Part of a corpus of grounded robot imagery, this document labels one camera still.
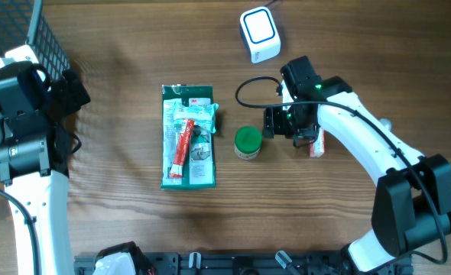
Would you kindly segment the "orange tissue box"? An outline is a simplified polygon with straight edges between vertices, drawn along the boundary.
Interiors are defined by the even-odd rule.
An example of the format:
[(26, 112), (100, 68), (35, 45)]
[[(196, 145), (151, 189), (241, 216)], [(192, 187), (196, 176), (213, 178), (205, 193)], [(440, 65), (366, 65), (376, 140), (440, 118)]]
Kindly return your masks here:
[(324, 130), (319, 128), (316, 140), (310, 145), (310, 158), (318, 158), (325, 153)]

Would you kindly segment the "green lidded jar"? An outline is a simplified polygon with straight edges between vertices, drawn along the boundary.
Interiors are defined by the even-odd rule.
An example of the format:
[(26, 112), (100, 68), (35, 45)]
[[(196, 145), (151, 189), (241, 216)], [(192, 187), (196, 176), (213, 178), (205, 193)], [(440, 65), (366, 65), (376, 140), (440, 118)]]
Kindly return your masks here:
[(262, 145), (261, 132), (253, 126), (244, 126), (235, 134), (235, 153), (243, 160), (251, 160), (258, 156)]

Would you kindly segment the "yellow oil bottle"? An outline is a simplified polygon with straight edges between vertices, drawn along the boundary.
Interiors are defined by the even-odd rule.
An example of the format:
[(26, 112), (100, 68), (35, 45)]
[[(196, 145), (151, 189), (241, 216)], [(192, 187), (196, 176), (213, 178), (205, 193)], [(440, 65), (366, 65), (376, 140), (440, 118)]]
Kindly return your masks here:
[(392, 123), (391, 123), (391, 121), (389, 119), (387, 119), (387, 118), (380, 118), (379, 121), (388, 131), (391, 130)]

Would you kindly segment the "grey plastic mesh basket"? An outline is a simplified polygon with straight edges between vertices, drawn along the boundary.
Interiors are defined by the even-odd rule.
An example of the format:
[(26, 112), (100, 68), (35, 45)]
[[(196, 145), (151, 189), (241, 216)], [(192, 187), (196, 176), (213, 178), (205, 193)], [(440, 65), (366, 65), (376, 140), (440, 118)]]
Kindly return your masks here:
[(66, 53), (44, 17), (42, 0), (0, 0), (0, 57), (24, 45), (31, 48), (31, 59), (41, 63), (52, 80), (70, 68)]

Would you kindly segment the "teal pack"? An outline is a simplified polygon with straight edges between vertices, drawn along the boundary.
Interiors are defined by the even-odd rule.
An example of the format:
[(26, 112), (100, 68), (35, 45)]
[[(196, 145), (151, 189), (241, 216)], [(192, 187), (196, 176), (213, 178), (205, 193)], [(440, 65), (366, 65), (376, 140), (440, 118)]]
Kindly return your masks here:
[(211, 134), (216, 133), (216, 111), (219, 109), (217, 103), (210, 105), (184, 106), (175, 103), (173, 106), (174, 120), (190, 119), (195, 121), (195, 126), (201, 127)]

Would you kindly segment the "green 3M package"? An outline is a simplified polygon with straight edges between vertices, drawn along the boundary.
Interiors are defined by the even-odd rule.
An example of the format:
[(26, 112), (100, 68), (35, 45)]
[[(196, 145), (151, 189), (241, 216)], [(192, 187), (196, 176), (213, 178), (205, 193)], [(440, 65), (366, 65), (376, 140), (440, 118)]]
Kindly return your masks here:
[(213, 134), (195, 127), (189, 153), (183, 166), (183, 178), (172, 179), (169, 173), (176, 152), (178, 133), (172, 122), (176, 103), (182, 106), (212, 105), (212, 86), (169, 85), (162, 87), (163, 115), (163, 178), (162, 189), (205, 189), (216, 185)]

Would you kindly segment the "red stick sachet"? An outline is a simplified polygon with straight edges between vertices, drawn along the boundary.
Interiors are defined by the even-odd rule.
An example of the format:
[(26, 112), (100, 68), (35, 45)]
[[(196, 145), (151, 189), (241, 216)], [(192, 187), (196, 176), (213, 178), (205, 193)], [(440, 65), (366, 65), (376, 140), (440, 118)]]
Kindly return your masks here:
[(176, 130), (178, 139), (174, 160), (169, 172), (171, 178), (183, 177), (183, 166), (188, 154), (194, 125), (195, 121), (190, 118), (178, 118), (175, 121), (174, 129)]

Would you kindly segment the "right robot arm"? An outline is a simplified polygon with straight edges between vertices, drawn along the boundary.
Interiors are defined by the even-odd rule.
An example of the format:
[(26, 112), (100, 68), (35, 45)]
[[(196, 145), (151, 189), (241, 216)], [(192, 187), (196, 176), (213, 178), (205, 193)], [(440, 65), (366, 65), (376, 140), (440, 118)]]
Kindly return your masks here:
[(404, 143), (372, 115), (342, 78), (322, 79), (308, 57), (281, 67), (282, 102), (264, 108), (263, 134), (283, 135), (295, 147), (311, 145), (323, 132), (335, 137), (375, 184), (371, 228), (339, 252), (337, 273), (392, 273), (400, 262), (439, 241), (444, 264), (451, 234), (451, 164)]

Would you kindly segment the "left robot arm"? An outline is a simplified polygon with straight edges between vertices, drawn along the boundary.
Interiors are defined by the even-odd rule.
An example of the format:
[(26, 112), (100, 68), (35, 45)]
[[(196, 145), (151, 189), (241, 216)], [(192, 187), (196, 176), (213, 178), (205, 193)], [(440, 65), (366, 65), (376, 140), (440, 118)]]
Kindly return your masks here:
[(0, 65), (0, 196), (10, 205), (20, 274), (73, 274), (67, 223), (70, 156), (80, 139), (64, 126), (90, 97), (78, 74), (50, 78), (39, 63)]

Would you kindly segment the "white barcode scanner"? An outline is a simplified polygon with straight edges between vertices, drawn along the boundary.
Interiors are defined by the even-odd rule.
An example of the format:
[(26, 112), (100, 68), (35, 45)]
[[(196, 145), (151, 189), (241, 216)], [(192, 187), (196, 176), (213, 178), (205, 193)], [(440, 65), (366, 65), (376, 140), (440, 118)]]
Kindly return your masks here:
[(271, 11), (259, 6), (241, 14), (241, 35), (252, 63), (276, 57), (281, 51), (281, 39)]

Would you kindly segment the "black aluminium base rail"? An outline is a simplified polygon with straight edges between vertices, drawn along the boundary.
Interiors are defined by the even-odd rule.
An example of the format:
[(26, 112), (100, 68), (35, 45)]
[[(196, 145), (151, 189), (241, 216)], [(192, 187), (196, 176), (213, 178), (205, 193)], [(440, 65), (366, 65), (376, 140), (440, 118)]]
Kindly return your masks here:
[(152, 268), (146, 274), (355, 274), (355, 268), (339, 251), (315, 251), (289, 254), (286, 268), (273, 254), (201, 254), (200, 262), (190, 263), (189, 254), (146, 253)]

